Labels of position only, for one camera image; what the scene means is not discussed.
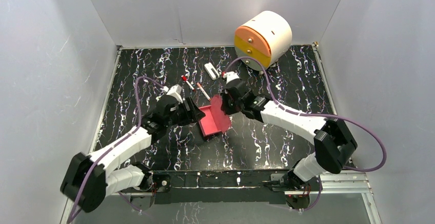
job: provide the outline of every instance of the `black marble table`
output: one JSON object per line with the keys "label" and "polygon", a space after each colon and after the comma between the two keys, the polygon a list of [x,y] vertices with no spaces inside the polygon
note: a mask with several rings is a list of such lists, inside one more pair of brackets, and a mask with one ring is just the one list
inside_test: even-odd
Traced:
{"label": "black marble table", "polygon": [[[200,82],[206,92],[218,94],[224,82],[212,80],[204,69],[211,62],[220,70],[236,58],[233,47],[124,49],[121,51],[103,123],[95,150],[118,139],[136,124],[134,80],[147,75],[171,87],[180,84],[184,96],[192,96],[198,107],[209,104],[201,92],[191,92],[181,80]],[[232,67],[254,92],[267,92],[266,82],[258,72],[243,63]],[[267,70],[277,99],[304,112],[331,113],[332,108],[311,45],[292,46]],[[140,85],[143,114],[152,109],[158,88],[151,83]],[[140,151],[121,167],[142,161],[156,171],[223,171],[289,169],[313,152],[303,138],[274,125],[249,120],[242,114],[231,116],[228,132],[203,138],[198,125],[172,127],[150,148]]]}

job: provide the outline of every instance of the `floor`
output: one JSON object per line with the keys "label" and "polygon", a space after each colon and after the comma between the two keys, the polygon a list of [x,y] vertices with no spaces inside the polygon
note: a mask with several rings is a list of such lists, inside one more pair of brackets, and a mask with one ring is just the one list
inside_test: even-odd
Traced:
{"label": "floor", "polygon": [[[191,92],[181,76],[200,82],[213,96],[222,90],[223,82],[212,80],[204,64],[211,62],[224,70],[235,58],[234,47],[122,50],[95,149],[121,137],[137,122],[133,92],[136,76],[147,75],[169,87],[180,84],[184,96],[192,96],[200,107],[208,105],[208,100],[201,92]],[[233,70],[255,92],[267,92],[264,79],[243,63]],[[304,112],[332,112],[311,45],[292,46],[268,74],[281,102]],[[147,83],[140,88],[141,107],[148,111],[154,107],[159,90]],[[198,125],[173,127],[167,136],[122,167],[142,161],[153,170],[167,171],[289,169],[313,152],[306,140],[277,126],[249,120],[241,113],[231,119],[232,128],[212,138],[203,138]]]}

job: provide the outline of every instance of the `gray wall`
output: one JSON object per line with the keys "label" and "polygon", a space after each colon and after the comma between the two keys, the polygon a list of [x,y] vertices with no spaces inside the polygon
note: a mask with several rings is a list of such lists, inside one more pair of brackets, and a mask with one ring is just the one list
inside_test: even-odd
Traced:
{"label": "gray wall", "polygon": [[[338,113],[373,128],[388,160],[369,173],[384,223],[433,223],[435,0],[341,0],[320,41]],[[360,130],[361,167],[381,160]]]}
{"label": "gray wall", "polygon": [[90,0],[0,0],[0,222],[59,223],[116,46]]}
{"label": "gray wall", "polygon": [[319,41],[340,0],[92,0],[117,45],[233,45],[234,31],[264,10],[284,17],[294,44]]}

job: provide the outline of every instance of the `white rectangular object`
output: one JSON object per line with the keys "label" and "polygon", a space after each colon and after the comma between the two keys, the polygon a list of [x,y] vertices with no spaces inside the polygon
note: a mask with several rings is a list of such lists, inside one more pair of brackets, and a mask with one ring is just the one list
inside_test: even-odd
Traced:
{"label": "white rectangular object", "polygon": [[208,75],[210,75],[212,80],[219,78],[219,73],[214,68],[213,64],[207,63],[207,64],[204,64],[204,67],[205,67],[205,70],[207,71]]}

